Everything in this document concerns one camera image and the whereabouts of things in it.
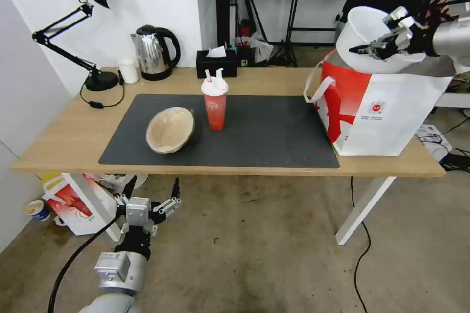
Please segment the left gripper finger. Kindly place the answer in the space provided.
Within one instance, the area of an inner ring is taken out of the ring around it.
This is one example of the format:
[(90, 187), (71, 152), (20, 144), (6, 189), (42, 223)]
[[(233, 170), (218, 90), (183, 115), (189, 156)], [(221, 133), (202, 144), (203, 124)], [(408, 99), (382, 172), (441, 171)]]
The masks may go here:
[(116, 214), (125, 214), (126, 206), (130, 201), (132, 193), (135, 188), (137, 181), (137, 175), (134, 175), (130, 181), (124, 186), (123, 191), (120, 194), (115, 194), (115, 201), (117, 203)]
[(179, 177), (174, 181), (171, 196), (164, 202), (152, 202), (152, 221), (162, 223), (181, 206)]

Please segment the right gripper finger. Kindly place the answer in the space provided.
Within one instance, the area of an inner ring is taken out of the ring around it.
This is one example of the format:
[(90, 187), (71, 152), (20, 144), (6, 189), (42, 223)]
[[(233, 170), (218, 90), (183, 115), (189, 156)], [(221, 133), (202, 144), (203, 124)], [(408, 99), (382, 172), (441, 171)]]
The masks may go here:
[(367, 45), (352, 47), (349, 49), (349, 52), (358, 55), (368, 55), (378, 60), (386, 60), (399, 52), (395, 43), (397, 37), (397, 33), (387, 33)]
[(382, 19), (382, 22), (390, 30), (406, 29), (416, 30), (420, 24), (408, 12), (404, 6), (399, 6)]

